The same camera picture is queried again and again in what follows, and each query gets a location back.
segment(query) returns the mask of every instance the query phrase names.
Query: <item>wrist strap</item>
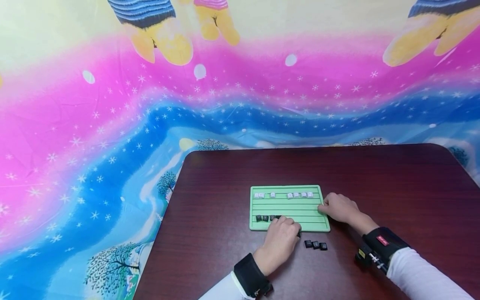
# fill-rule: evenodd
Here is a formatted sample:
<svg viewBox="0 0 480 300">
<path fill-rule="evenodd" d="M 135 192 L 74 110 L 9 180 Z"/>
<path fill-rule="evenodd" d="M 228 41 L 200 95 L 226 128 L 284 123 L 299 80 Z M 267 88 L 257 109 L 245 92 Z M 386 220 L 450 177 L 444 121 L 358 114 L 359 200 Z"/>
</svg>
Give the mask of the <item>wrist strap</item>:
<svg viewBox="0 0 480 300">
<path fill-rule="evenodd" d="M 260 271 L 251 253 L 235 265 L 233 272 L 249 297 L 256 298 L 260 294 L 266 296 L 273 290 L 272 284 Z"/>
<path fill-rule="evenodd" d="M 387 227 L 379 227 L 363 235 L 365 243 L 376 252 L 380 259 L 390 265 L 390 259 L 398 250 L 410 247 Z"/>
</svg>

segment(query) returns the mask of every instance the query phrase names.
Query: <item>fabric backdrop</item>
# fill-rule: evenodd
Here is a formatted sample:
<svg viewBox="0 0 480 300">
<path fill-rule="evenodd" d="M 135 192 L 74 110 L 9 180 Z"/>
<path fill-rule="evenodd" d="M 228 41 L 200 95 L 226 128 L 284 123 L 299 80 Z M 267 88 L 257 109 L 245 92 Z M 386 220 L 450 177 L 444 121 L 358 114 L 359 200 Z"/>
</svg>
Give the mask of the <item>fabric backdrop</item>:
<svg viewBox="0 0 480 300">
<path fill-rule="evenodd" d="M 188 153 L 435 143 L 480 0 L 0 0 L 0 300 L 131 299 Z"/>
</svg>

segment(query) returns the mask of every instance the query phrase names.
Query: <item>dark red tabletop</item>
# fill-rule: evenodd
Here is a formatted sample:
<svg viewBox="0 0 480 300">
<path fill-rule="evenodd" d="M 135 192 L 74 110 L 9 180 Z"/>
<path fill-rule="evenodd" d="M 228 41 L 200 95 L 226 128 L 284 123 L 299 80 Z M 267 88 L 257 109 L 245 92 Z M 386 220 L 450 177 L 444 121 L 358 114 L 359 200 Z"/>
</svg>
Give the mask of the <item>dark red tabletop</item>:
<svg viewBox="0 0 480 300">
<path fill-rule="evenodd" d="M 480 299 L 480 189 L 450 152 L 433 144 L 193 152 L 180 172 L 135 300 L 196 300 L 263 242 L 250 231 L 250 187 L 319 184 L 342 193 L 379 225 Z M 271 276 L 268 298 L 406 299 L 353 257 L 356 235 L 303 232 Z M 304 240 L 328 244 L 305 249 Z"/>
</svg>

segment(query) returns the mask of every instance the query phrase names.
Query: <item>yellow leg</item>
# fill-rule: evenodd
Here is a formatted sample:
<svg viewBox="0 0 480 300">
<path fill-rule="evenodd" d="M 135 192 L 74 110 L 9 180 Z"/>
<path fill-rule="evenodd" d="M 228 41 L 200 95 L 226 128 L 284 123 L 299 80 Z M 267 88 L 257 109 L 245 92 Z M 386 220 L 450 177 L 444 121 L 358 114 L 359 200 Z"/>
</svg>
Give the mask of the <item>yellow leg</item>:
<svg viewBox="0 0 480 300">
<path fill-rule="evenodd" d="M 457 13 L 447 20 L 447 31 L 442 35 L 435 55 L 444 55 L 457 46 L 480 25 L 480 6 Z"/>
<path fill-rule="evenodd" d="M 163 57 L 171 64 L 183 66 L 192 59 L 192 42 L 181 31 L 176 18 L 168 18 L 147 28 L 147 33 L 155 41 Z"/>
<path fill-rule="evenodd" d="M 218 38 L 220 33 L 215 25 L 214 17 L 216 17 L 216 10 L 204 6 L 195 6 L 195 11 L 200 22 L 200 31 L 204 39 L 214 41 Z"/>
<path fill-rule="evenodd" d="M 402 33 L 388 45 L 384 62 L 391 66 L 407 63 L 428 47 L 446 28 L 447 17 L 421 14 L 407 20 Z"/>
<path fill-rule="evenodd" d="M 147 62 L 155 62 L 155 54 L 153 52 L 154 45 L 151 37 L 147 32 L 141 28 L 135 27 L 131 24 L 124 23 L 123 28 L 127 32 L 130 40 L 132 41 L 135 51 Z"/>
<path fill-rule="evenodd" d="M 232 46 L 238 45 L 240 35 L 233 25 L 232 16 L 228 8 L 217 11 L 216 25 L 227 43 Z"/>
</svg>

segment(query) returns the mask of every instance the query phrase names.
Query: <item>green tray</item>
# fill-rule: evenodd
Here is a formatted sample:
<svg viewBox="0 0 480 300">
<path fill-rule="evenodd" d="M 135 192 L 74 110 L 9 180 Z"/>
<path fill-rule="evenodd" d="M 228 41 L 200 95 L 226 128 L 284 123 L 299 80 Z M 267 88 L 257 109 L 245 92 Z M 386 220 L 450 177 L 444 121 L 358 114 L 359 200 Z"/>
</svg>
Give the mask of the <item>green tray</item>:
<svg viewBox="0 0 480 300">
<path fill-rule="evenodd" d="M 299 198 L 288 199 L 288 193 L 299 193 Z M 301 193 L 311 192 L 310 198 L 302 198 Z M 255 194 L 264 194 L 264 198 L 255 198 Z M 324 214 L 317 210 L 324 198 L 318 185 L 252 186 L 250 189 L 250 229 L 267 230 L 268 222 L 257 222 L 256 216 L 282 215 L 291 217 L 300 223 L 302 231 L 329 232 L 330 223 Z"/>
</svg>

